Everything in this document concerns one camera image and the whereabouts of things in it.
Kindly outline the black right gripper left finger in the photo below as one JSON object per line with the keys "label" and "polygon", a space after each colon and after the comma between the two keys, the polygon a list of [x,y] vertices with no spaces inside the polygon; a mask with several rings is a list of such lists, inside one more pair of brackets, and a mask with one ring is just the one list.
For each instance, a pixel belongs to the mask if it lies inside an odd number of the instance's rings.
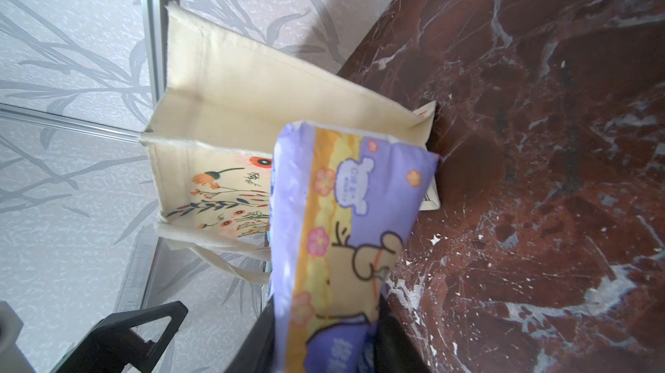
{"label": "black right gripper left finger", "polygon": [[275,306],[271,297],[225,373],[269,373],[275,354]]}

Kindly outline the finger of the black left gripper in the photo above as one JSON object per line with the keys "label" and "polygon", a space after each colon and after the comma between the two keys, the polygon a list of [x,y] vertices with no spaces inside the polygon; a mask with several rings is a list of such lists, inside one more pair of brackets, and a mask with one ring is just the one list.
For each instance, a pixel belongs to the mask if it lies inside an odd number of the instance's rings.
{"label": "finger of the black left gripper", "polygon": [[[55,372],[121,372],[130,365],[151,372],[182,326],[189,310],[180,301],[157,307],[116,312],[102,319],[81,342],[55,366]],[[138,326],[167,319],[155,341],[143,339]]]}

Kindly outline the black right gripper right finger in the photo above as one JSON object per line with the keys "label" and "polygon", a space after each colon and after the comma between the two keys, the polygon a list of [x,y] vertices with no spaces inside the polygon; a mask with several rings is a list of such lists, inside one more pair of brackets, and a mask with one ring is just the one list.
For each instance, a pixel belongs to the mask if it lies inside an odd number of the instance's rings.
{"label": "black right gripper right finger", "polygon": [[374,345],[377,373],[428,373],[429,368],[393,315],[387,299],[379,300],[379,321]]}

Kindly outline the purple tissue pack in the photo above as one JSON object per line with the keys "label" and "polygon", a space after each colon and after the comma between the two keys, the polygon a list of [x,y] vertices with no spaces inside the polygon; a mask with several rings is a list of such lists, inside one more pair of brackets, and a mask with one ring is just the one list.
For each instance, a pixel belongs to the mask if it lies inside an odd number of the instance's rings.
{"label": "purple tissue pack", "polygon": [[384,284],[437,163],[387,135],[305,121],[283,128],[269,206],[275,371],[371,369]]}

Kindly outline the cream floral canvas tote bag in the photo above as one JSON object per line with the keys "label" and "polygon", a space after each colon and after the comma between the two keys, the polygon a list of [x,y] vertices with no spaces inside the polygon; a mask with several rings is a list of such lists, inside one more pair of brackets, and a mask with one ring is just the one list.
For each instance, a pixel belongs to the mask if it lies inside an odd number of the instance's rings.
{"label": "cream floral canvas tote bag", "polygon": [[300,120],[425,145],[436,103],[398,102],[169,4],[167,85],[140,134],[159,195],[158,236],[237,279],[268,274],[224,255],[268,260],[247,243],[268,231],[272,153]]}

